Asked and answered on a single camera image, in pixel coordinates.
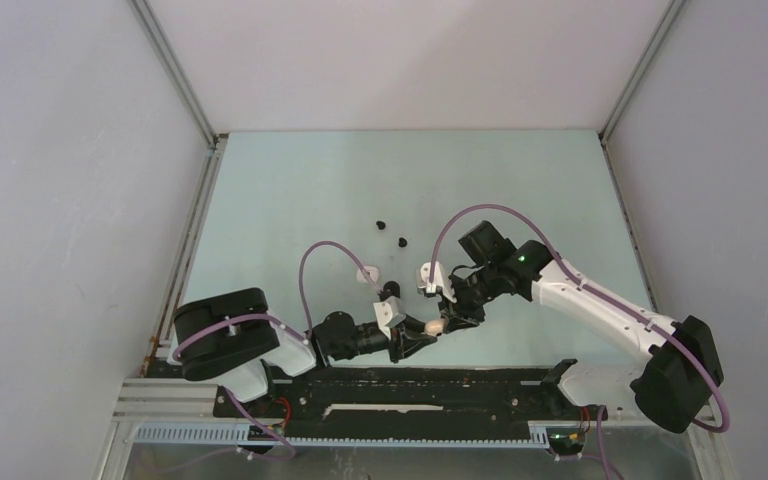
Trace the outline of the beige earbud charging case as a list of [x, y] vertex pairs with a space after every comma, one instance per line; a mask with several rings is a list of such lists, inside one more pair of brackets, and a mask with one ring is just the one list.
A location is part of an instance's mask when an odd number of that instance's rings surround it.
[[424, 333], [429, 336], [438, 337], [445, 331], [446, 322], [444, 319], [435, 319], [427, 322], [424, 327]]

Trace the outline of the white earbud charging case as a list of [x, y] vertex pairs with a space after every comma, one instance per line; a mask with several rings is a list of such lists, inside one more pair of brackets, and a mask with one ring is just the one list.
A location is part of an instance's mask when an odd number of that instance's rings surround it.
[[364, 265], [356, 272], [356, 281], [359, 283], [377, 284], [380, 278], [380, 270], [371, 265]]

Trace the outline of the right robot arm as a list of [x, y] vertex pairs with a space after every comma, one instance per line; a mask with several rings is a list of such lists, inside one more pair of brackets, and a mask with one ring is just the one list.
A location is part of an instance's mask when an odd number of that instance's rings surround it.
[[449, 321], [479, 323], [486, 304], [503, 295], [561, 312], [620, 348], [623, 370], [572, 365], [541, 392], [545, 411], [566, 418], [580, 406], [628, 407], [664, 430], [691, 425], [717, 433], [731, 418], [720, 389], [724, 380], [711, 328], [689, 316], [677, 321], [636, 305], [592, 282], [564, 260], [544, 235], [521, 246], [483, 221], [459, 243], [473, 261], [467, 278], [445, 272], [434, 249], [418, 272], [418, 288], [441, 298]]

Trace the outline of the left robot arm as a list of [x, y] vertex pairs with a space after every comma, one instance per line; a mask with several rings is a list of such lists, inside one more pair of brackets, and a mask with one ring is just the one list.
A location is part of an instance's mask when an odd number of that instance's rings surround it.
[[228, 387], [252, 416], [264, 416], [276, 403], [269, 369], [296, 377], [333, 361], [384, 351], [397, 363], [443, 335], [444, 319], [421, 321], [400, 303], [400, 287], [388, 282], [373, 305], [373, 321], [357, 324], [335, 311], [305, 333], [277, 318], [265, 293], [249, 288], [191, 302], [173, 319], [169, 364], [190, 382], [214, 381]]

